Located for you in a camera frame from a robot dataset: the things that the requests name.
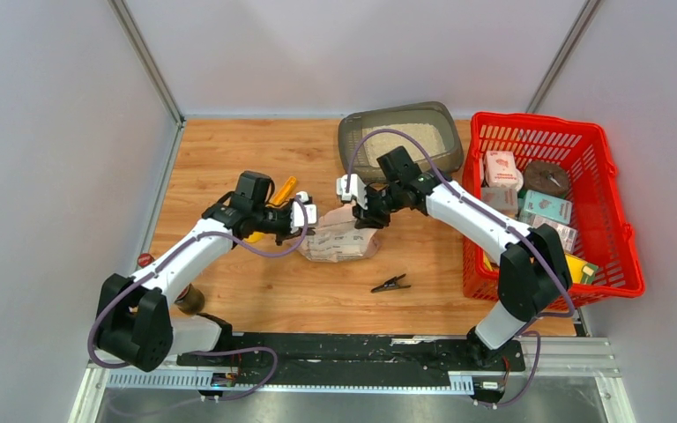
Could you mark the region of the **yellow plastic scoop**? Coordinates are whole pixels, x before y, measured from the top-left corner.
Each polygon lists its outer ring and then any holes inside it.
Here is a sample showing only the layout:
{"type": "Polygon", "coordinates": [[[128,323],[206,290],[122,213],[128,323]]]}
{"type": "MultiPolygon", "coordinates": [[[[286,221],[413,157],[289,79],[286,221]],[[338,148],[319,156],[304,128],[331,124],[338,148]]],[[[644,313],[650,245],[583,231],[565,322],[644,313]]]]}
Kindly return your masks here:
{"type": "MultiPolygon", "coordinates": [[[[270,196],[269,205],[279,207],[295,192],[298,180],[294,176],[286,179],[281,188],[270,196]]],[[[264,233],[254,232],[250,237],[246,238],[247,243],[256,243],[265,237],[264,233]]]]}

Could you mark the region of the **pink cat litter bag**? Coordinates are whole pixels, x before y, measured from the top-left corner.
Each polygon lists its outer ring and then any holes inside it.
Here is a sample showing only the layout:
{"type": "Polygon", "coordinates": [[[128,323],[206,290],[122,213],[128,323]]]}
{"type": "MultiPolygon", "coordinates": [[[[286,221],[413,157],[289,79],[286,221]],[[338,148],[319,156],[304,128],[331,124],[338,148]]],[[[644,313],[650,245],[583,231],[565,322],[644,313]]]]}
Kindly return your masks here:
{"type": "Polygon", "coordinates": [[[353,206],[345,204],[328,211],[314,233],[297,249],[305,258],[319,263],[341,263],[373,257],[380,248],[377,230],[357,229],[353,206]]]}

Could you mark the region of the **black bag clip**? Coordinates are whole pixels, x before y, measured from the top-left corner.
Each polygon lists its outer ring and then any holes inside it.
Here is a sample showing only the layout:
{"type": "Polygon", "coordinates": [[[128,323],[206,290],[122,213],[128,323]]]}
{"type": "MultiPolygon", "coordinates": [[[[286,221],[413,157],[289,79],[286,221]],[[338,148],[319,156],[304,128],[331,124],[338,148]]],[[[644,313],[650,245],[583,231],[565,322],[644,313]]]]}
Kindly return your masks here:
{"type": "Polygon", "coordinates": [[[401,281],[406,277],[406,274],[403,273],[401,275],[397,275],[395,277],[389,278],[385,280],[382,284],[379,286],[373,287],[370,292],[371,293],[382,293],[382,292],[388,292],[388,291],[394,291],[394,290],[400,290],[400,289],[408,289],[411,286],[410,285],[403,285],[401,281]]]}

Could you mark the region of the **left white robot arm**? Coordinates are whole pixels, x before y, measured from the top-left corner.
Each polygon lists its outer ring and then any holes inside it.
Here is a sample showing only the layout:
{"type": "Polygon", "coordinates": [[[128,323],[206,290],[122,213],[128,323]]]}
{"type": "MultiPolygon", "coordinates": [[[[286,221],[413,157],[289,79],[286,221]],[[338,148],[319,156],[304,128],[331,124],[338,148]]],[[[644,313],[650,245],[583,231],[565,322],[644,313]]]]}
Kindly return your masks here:
{"type": "Polygon", "coordinates": [[[104,368],[156,369],[170,355],[201,353],[214,366],[231,360],[234,341],[222,322],[195,311],[173,318],[170,309],[213,262],[247,243],[255,232],[272,234],[277,244],[300,244],[318,222],[311,196],[271,204],[274,182],[266,174],[241,173],[236,187],[209,206],[171,249],[129,276],[110,275],[102,284],[97,315],[89,331],[90,360],[104,368]]]}

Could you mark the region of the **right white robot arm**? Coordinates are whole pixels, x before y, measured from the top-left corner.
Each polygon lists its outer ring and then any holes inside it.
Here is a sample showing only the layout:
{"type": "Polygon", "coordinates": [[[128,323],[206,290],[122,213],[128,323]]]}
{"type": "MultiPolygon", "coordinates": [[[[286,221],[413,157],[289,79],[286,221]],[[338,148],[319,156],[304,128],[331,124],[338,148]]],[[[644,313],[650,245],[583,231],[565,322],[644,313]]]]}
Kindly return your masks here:
{"type": "Polygon", "coordinates": [[[472,328],[467,345],[475,367],[491,368],[502,358],[506,343],[568,296],[572,278],[559,234],[547,224],[533,227],[501,214],[436,167],[422,171],[404,147],[378,162],[386,180],[381,189],[357,174],[336,180],[337,196],[354,204],[358,227],[384,228],[392,213],[416,210],[456,229],[498,267],[496,303],[472,328]]]}

